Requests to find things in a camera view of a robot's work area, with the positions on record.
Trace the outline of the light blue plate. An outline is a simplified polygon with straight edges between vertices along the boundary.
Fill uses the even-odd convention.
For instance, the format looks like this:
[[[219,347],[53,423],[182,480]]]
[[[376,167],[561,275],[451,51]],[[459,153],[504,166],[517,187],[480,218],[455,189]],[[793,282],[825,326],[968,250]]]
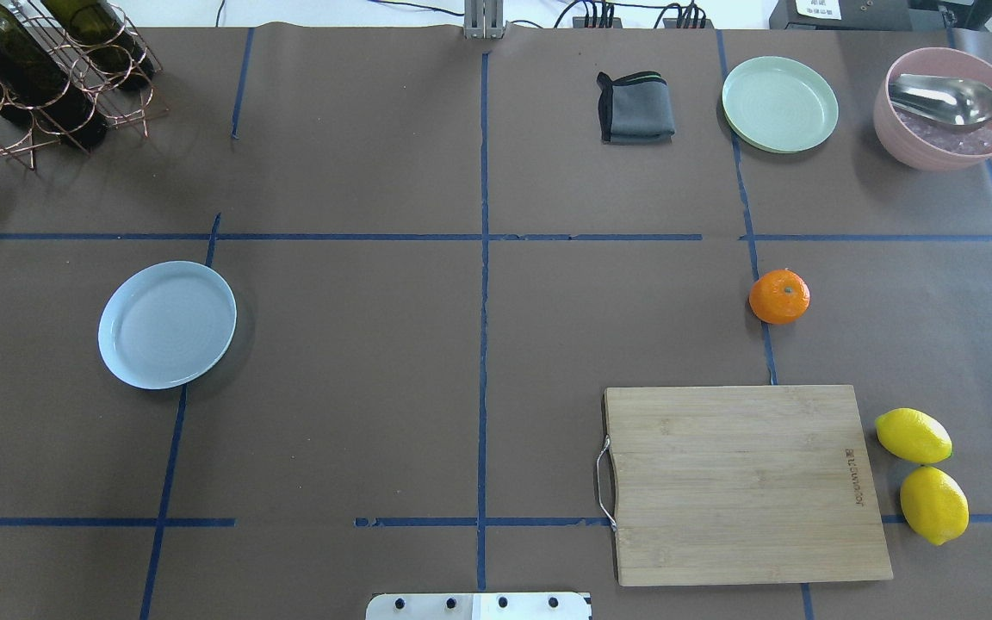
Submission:
[[[235,294],[196,262],[164,262],[128,278],[100,315],[97,345],[106,368],[127,385],[158,391],[208,372],[235,337]]]

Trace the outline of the light green plate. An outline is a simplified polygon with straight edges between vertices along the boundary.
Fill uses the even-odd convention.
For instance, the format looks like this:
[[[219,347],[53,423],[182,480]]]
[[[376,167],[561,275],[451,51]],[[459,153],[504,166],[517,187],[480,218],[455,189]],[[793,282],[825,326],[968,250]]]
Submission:
[[[722,109],[734,133],[764,152],[791,154],[822,145],[837,129],[834,90],[798,60],[760,56],[728,72]]]

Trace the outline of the folded grey cloth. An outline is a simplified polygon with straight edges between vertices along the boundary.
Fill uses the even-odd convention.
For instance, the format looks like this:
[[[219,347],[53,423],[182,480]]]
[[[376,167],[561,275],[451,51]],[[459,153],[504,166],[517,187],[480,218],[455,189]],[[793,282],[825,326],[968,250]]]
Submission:
[[[596,75],[601,88],[598,118],[606,144],[656,144],[676,134],[672,95],[657,71],[639,71],[620,78]]]

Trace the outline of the orange mandarin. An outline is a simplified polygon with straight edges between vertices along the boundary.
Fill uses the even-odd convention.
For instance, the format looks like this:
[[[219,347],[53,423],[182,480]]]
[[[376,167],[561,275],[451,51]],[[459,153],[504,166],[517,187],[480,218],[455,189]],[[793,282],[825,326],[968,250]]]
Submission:
[[[768,271],[749,289],[748,305],[761,322],[788,325],[810,308],[808,283],[792,270]]]

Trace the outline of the orange black usb hub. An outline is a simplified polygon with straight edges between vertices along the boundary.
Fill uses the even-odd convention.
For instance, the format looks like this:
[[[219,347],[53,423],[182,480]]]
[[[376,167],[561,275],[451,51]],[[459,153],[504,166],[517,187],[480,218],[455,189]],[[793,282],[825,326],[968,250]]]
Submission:
[[[595,3],[583,1],[568,5],[568,24],[571,28],[587,28],[587,30],[617,30],[623,28],[621,17],[617,15],[617,4]]]
[[[654,28],[664,30],[705,30],[713,28],[713,22],[704,9],[694,1],[687,4],[669,3],[658,13]]]

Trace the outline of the bamboo cutting board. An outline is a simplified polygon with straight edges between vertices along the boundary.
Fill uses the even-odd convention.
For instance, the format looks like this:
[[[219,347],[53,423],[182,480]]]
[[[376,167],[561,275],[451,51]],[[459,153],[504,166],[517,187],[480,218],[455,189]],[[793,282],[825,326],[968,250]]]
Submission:
[[[852,386],[613,386],[603,400],[619,585],[892,578]]]

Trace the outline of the black desktop box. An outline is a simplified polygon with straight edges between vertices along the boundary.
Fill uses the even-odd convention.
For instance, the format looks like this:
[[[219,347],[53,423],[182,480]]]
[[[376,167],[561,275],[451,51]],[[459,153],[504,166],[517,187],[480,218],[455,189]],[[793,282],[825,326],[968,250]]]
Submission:
[[[777,1],[769,30],[910,31],[907,1]]]

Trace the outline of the yellow lemon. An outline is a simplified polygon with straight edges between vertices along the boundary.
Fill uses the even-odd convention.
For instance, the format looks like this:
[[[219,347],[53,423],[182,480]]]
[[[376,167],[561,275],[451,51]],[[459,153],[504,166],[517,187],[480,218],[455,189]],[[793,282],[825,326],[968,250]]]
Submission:
[[[875,419],[877,440],[890,454],[930,466],[953,454],[952,436],[939,420],[913,408],[895,408]]]
[[[920,466],[899,487],[902,516],[914,533],[934,546],[961,537],[970,524],[964,491],[940,468]]]

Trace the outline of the pink bowl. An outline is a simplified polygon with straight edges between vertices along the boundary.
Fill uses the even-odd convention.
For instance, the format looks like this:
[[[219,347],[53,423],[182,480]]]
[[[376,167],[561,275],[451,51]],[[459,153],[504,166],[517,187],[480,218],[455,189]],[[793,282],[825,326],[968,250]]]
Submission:
[[[905,53],[886,71],[882,82],[879,83],[873,107],[875,131],[879,142],[890,156],[897,158],[902,164],[921,171],[956,171],[992,158],[992,152],[985,154],[945,152],[911,133],[904,123],[899,121],[895,114],[896,107],[887,96],[887,85],[903,73],[968,78],[988,84],[992,88],[992,64],[975,55],[947,47],[924,47]],[[992,129],[992,121],[981,125],[983,126]]]

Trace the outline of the clear ice cubes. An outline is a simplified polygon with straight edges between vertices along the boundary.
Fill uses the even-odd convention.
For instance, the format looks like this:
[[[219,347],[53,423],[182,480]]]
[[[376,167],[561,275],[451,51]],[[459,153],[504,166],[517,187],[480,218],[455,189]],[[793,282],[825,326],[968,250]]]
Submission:
[[[895,114],[914,136],[945,152],[953,152],[961,156],[982,156],[992,152],[992,129],[989,127],[965,130],[941,125],[899,108],[895,109]]]

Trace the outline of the aluminium frame post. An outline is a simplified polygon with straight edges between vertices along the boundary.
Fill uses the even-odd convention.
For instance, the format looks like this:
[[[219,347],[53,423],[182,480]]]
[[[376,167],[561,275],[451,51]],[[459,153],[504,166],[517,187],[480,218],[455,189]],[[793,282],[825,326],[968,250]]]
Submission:
[[[466,0],[463,4],[463,33],[466,39],[504,38],[507,22],[504,0]]]

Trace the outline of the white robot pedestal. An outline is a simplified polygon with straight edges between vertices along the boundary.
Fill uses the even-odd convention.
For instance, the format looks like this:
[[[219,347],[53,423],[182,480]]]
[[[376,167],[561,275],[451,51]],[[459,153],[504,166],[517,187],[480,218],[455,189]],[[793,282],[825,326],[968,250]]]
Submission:
[[[592,619],[591,595],[582,592],[382,593],[367,604],[366,619]]]

